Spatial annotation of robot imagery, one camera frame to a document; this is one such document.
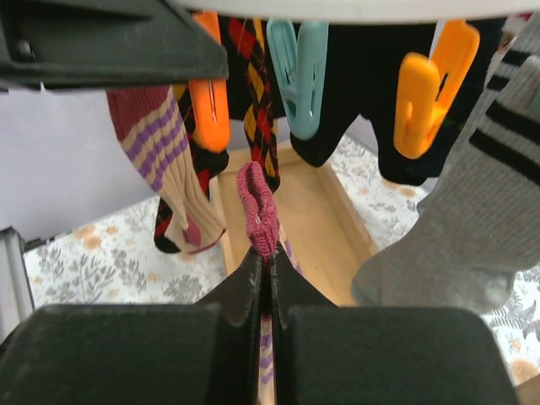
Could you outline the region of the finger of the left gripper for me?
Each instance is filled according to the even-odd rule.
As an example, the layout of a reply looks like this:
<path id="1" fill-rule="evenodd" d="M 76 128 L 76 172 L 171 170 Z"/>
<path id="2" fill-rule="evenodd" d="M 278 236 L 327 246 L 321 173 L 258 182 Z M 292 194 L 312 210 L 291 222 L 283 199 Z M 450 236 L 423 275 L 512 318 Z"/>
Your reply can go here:
<path id="1" fill-rule="evenodd" d="M 3 1 L 1 89 L 226 79 L 226 50 L 177 1 Z"/>

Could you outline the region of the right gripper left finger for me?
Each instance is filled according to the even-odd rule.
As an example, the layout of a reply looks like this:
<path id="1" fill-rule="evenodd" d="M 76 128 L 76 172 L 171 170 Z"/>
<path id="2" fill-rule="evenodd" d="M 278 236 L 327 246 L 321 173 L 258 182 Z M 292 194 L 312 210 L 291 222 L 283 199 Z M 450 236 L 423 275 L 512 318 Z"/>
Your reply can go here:
<path id="1" fill-rule="evenodd" d="M 262 258 L 191 305 L 47 305 L 1 358 L 4 404 L 254 404 Z"/>

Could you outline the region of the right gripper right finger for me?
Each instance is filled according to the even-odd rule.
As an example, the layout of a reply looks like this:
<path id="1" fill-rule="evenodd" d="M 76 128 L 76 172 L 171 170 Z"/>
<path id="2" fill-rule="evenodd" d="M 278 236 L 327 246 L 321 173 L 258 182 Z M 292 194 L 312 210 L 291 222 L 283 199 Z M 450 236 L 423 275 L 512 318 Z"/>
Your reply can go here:
<path id="1" fill-rule="evenodd" d="M 334 305 L 279 247 L 269 271 L 280 404 L 515 404 L 483 320 L 455 308 Z"/>

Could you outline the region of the maroon beige purple striped sock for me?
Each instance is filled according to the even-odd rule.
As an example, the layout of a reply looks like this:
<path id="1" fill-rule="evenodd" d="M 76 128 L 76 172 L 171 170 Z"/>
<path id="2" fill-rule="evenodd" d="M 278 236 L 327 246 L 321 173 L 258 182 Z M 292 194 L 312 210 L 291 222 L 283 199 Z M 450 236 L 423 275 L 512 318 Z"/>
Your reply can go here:
<path id="1" fill-rule="evenodd" d="M 225 222 L 199 184 L 173 88 L 109 89 L 105 94 L 119 144 L 172 211 L 165 237 L 185 254 L 215 245 Z"/>

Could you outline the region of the orange clothes clip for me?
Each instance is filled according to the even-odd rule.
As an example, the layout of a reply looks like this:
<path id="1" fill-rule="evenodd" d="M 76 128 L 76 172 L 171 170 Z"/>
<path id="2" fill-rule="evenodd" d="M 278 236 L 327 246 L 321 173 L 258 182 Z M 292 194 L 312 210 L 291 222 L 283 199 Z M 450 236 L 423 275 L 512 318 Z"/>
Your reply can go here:
<path id="1" fill-rule="evenodd" d="M 219 18 L 214 11 L 199 11 L 192 15 L 194 21 L 208 34 L 224 55 Z M 191 78 L 188 82 L 193 114 L 200 144 L 213 153 L 225 151 L 230 142 L 230 117 L 225 78 Z"/>

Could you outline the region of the white round clip hanger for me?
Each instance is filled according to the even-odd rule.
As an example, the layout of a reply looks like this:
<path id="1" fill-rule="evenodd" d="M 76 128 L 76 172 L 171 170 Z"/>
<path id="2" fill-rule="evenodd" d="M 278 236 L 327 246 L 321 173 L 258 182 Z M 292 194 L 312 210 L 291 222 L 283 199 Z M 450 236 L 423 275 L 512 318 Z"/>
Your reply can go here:
<path id="1" fill-rule="evenodd" d="M 539 9 L 538 0 L 180 0 L 176 4 L 223 15 L 339 24 L 416 24 L 500 17 Z"/>

